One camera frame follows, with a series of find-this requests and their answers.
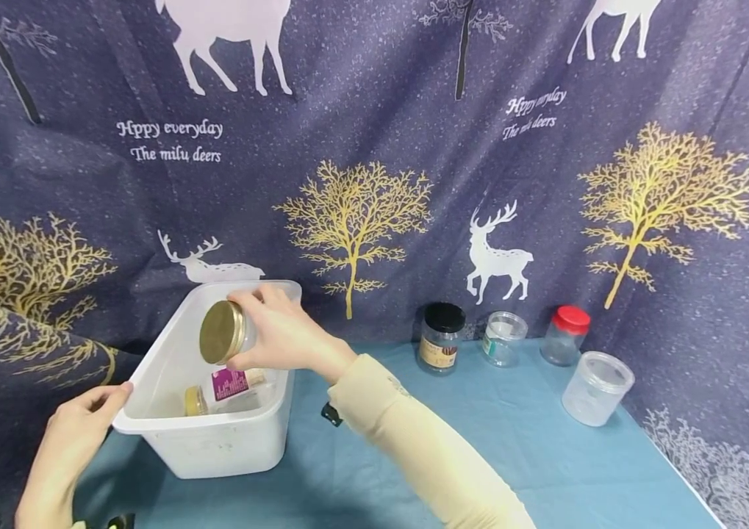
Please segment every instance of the hand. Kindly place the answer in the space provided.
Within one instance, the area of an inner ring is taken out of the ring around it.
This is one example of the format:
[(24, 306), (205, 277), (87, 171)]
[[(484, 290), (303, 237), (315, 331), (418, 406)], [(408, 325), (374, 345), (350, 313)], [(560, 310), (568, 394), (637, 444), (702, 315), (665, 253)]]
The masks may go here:
[(57, 408), (48, 420), (18, 505), (19, 529), (71, 527), (71, 503), (80, 474), (132, 391), (129, 382), (98, 386)]
[(333, 385), (356, 360), (345, 341), (319, 327), (300, 302), (292, 302), (272, 284), (259, 286), (256, 295), (232, 292), (228, 299), (238, 303), (257, 327), (257, 343), (230, 358), (230, 369), (312, 369)]

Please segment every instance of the left hand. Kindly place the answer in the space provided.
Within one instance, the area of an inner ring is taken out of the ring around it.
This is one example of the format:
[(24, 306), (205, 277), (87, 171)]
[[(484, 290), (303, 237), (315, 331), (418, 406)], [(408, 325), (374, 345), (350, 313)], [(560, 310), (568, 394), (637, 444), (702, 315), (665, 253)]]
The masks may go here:
[(57, 518), (66, 514), (70, 518), (71, 499), (80, 474), (95, 457), (132, 391), (133, 384), (129, 382), (98, 386), (57, 408), (48, 420), (30, 469), (18, 507), (19, 517), (25, 512), (50, 511)]

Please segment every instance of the white deer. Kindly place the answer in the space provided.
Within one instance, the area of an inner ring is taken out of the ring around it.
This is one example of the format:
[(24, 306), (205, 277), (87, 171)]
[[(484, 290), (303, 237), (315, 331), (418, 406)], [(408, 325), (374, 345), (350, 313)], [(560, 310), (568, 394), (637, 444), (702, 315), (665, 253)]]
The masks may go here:
[(177, 252), (168, 249), (168, 243), (171, 239), (168, 235), (163, 235), (157, 229), (157, 235), (162, 242), (162, 248), (165, 250), (168, 259), (178, 263), (186, 269), (186, 277), (194, 283), (215, 283), (218, 281), (247, 281), (259, 279), (264, 276), (262, 269), (252, 267), (244, 262), (235, 262), (233, 264), (210, 265), (201, 261), (207, 252), (218, 250), (221, 244), (216, 238), (204, 240), (203, 245), (198, 245), (197, 251), (189, 252), (189, 256), (178, 257)]
[[(471, 214), (471, 239), (468, 255), (471, 262), (474, 263), (474, 272), (469, 273), (465, 279), (467, 279), (470, 294), (479, 295), (478, 303), (476, 303), (478, 305), (482, 303), (482, 293), (486, 289), (486, 283), (493, 276), (509, 276), (509, 279), (512, 280), (512, 286), (503, 297), (504, 300), (509, 300), (509, 296), (512, 295), (515, 287), (519, 284), (523, 286), (523, 290), (521, 290), (521, 296), (518, 299), (524, 300), (528, 297), (528, 279), (524, 277), (524, 267), (532, 262), (532, 254), (524, 250), (498, 250), (489, 246), (489, 242), (486, 241), (486, 236), (492, 233), (498, 224), (508, 223), (517, 217), (515, 215), (517, 205), (518, 201), (512, 202), (512, 206), (507, 204), (503, 213), (498, 210), (495, 220), (489, 217), (489, 220), (482, 225), (476, 220), (476, 214), (478, 214), (480, 207), (476, 207), (474, 213)], [(474, 288), (474, 279), (476, 278), (480, 278), (480, 290)]]
[(257, 91), (267, 96), (262, 85), (262, 56), (266, 46), (274, 60), (280, 88), (286, 94), (292, 93), (280, 57), (280, 32), (290, 5), (291, 0), (157, 0), (157, 11), (162, 15), (162, 11), (168, 9), (169, 16), (180, 27), (174, 49), (189, 80), (189, 88), (195, 94), (205, 96), (207, 93), (198, 84), (192, 69), (193, 52), (212, 68), (228, 90), (239, 90), (210, 53), (216, 39), (224, 39), (231, 43), (251, 41)]
[(571, 51), (568, 54), (569, 65), (574, 58), (574, 49), (577, 43), (579, 43), (580, 35), (584, 33), (584, 29), (586, 29), (586, 58), (590, 61), (595, 60), (595, 46), (592, 44), (592, 28), (595, 27), (595, 22), (602, 15), (609, 15), (610, 17), (624, 15), (624, 24), (621, 27), (621, 33), (618, 35), (618, 39), (615, 41), (615, 48), (612, 50), (612, 60), (615, 62), (621, 60), (621, 46), (624, 46), (624, 41), (627, 39), (630, 29), (634, 27), (636, 21), (639, 21), (639, 45), (636, 56), (639, 58), (646, 57), (647, 54), (644, 50), (644, 45), (648, 39), (648, 30), (651, 28), (651, 16), (661, 1), (595, 0), (595, 6), (592, 7), (592, 10), (586, 16), (584, 24), (580, 27), (580, 32), (577, 33), (577, 38), (574, 40), (574, 45), (571, 46)]

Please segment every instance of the blue tablecloth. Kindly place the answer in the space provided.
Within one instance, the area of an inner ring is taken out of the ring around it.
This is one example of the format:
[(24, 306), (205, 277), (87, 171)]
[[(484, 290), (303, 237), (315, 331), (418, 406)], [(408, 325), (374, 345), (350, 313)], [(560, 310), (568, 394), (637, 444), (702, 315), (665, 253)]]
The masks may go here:
[[(603, 428), (571, 419), (559, 396), (573, 368), (530, 341), (498, 369), (478, 344), (436, 378), (411, 345), (359, 345), (458, 430), (518, 492), (537, 528), (717, 529), (719, 525), (624, 410)], [(286, 455), (270, 472), (181, 481), (139, 436), (113, 433), (84, 474), (75, 512), (102, 527), (136, 513), (139, 529), (440, 528), (397, 468), (319, 412), (326, 385), (298, 373)]]

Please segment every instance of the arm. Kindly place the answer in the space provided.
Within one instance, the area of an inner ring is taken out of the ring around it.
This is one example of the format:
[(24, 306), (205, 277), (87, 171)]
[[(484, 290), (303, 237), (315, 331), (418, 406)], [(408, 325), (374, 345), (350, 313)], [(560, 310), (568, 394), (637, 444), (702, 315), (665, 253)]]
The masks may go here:
[(132, 390), (130, 383), (98, 386), (57, 408), (18, 503), (17, 529), (85, 529), (72, 517), (74, 489)]
[(233, 292), (255, 323), (256, 344), (234, 369), (311, 369), (331, 386), (340, 416), (397, 463), (409, 485), (448, 529), (534, 529), (524, 505), (453, 428), (406, 393), (372, 357), (356, 356), (312, 321), (297, 301), (263, 284)]
[(329, 395), (340, 416), (401, 468), (448, 529), (534, 528), (489, 463), (374, 358), (356, 358)]

